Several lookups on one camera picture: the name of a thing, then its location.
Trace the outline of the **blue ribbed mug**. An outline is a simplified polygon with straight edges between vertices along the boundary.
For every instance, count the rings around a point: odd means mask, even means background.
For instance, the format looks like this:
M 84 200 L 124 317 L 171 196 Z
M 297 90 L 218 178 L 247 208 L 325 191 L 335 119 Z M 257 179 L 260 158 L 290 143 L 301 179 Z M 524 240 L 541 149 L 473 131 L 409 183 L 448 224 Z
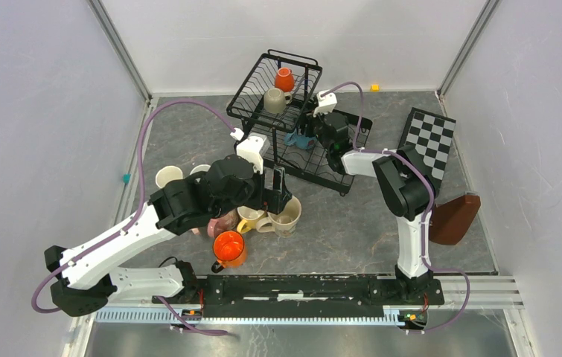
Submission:
M 284 144 L 286 146 L 296 146 L 299 149 L 309 150 L 316 145 L 317 139 L 314 136 L 306 136 L 298 133 L 297 130 L 287 133 L 284 136 Z

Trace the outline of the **yellow-green faceted mug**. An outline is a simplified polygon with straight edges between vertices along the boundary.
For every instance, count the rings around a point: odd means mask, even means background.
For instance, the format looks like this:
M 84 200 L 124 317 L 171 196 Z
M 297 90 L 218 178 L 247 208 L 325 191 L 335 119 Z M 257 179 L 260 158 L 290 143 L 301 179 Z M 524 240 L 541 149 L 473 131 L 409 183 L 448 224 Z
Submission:
M 164 188 L 166 184 L 171 181 L 180 180 L 183 178 L 182 170 L 173 165 L 161 168 L 155 175 L 155 183 L 158 188 Z

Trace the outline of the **white patterned mug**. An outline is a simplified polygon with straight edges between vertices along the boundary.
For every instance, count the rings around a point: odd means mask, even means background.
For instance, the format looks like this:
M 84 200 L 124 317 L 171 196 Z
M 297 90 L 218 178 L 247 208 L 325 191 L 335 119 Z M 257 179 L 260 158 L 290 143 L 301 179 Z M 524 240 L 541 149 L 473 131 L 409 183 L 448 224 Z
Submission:
M 291 237 L 295 231 L 298 220 L 301 218 L 302 206 L 297 197 L 292 197 L 278 214 L 268 213 L 259 220 L 255 229 L 259 233 L 275 233 L 278 237 Z

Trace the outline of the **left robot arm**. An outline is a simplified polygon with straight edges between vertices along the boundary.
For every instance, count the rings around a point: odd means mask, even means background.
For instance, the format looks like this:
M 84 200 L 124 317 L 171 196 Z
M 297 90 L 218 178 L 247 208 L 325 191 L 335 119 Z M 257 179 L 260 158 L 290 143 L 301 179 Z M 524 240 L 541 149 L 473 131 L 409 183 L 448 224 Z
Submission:
M 228 155 L 207 171 L 169 181 L 131 217 L 98 237 L 75 248 L 51 246 L 45 263 L 54 310 L 79 317 L 123 300 L 175 297 L 190 303 L 199 284 L 189 263 L 159 268 L 124 268 L 122 263 L 239 207 L 282 212 L 292 198 L 284 168 L 275 167 L 271 188 L 265 184 L 254 164 Z

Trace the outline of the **pink speckled mug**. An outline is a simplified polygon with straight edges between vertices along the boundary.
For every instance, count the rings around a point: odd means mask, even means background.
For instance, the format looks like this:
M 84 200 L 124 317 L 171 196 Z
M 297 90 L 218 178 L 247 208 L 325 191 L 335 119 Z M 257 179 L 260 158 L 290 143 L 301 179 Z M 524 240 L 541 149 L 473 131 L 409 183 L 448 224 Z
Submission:
M 221 217 L 211 219 L 207 224 L 206 233 L 210 238 L 214 239 L 225 231 L 234 230 L 239 221 L 240 217 L 237 210 L 230 210 Z

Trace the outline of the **salmon floral mug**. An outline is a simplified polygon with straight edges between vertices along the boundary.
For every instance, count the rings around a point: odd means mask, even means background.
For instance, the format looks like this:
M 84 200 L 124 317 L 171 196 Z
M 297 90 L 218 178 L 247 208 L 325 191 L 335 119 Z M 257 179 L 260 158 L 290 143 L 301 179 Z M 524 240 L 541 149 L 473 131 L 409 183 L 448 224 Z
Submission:
M 200 173 L 200 172 L 208 172 L 210 169 L 211 165 L 210 164 L 201 164 L 198 166 L 195 166 L 191 171 L 190 174 L 193 175 L 194 173 Z

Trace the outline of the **beige grey mug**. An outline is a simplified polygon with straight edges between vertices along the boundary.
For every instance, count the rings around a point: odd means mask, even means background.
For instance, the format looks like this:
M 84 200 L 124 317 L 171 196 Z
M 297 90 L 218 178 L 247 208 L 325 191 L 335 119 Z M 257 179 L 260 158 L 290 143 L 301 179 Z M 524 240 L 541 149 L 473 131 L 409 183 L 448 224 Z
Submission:
M 264 109 L 273 115 L 281 114 L 292 100 L 289 92 L 279 88 L 270 88 L 264 93 Z

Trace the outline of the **yellow mug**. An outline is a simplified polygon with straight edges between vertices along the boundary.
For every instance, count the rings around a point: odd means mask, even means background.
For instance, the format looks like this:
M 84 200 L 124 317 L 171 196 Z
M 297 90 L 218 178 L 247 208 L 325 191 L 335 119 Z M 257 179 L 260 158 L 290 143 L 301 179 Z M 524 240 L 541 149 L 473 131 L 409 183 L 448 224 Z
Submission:
M 257 223 L 266 216 L 266 211 L 253 210 L 242 206 L 237 209 L 237 214 L 240 217 L 240 221 L 237 224 L 236 231 L 239 234 L 245 234 L 256 229 Z

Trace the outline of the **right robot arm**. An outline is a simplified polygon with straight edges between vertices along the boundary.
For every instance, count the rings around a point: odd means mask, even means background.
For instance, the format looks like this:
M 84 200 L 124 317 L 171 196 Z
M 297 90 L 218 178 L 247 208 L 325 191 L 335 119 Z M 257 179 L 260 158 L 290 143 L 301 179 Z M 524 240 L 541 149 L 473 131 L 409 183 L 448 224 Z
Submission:
M 430 169 L 412 144 L 396 151 L 353 148 L 349 122 L 341 112 L 314 114 L 308 126 L 333 171 L 377 180 L 387 208 L 397 217 L 395 294 L 404 303 L 416 302 L 433 279 L 427 262 L 427 224 L 435 198 Z

